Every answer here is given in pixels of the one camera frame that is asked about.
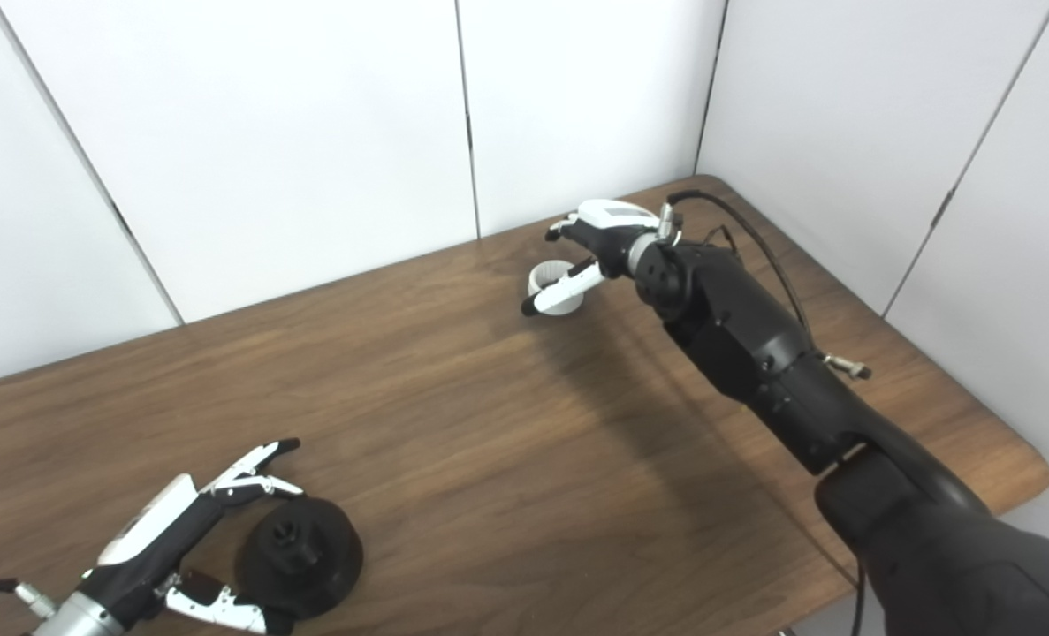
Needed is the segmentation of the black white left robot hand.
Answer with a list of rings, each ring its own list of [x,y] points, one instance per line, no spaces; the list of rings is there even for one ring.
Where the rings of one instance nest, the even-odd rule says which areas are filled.
[[[290,620],[270,618],[261,605],[242,600],[228,584],[181,574],[180,566],[232,508],[265,496],[305,495],[301,487],[264,474],[275,458],[299,447],[294,437],[259,444],[202,487],[189,473],[172,480],[108,543],[77,585],[72,601],[112,635],[131,631],[159,610],[234,631],[288,633]]]

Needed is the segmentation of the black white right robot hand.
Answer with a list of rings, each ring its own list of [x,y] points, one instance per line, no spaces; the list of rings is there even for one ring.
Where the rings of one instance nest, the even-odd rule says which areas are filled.
[[[544,240],[566,239],[588,250],[588,259],[573,264],[555,282],[540,287],[521,302],[521,314],[551,314],[553,308],[581,297],[606,279],[634,278],[642,254],[652,243],[675,239],[678,222],[673,204],[665,202],[660,212],[617,199],[588,199],[563,220],[552,222]]]

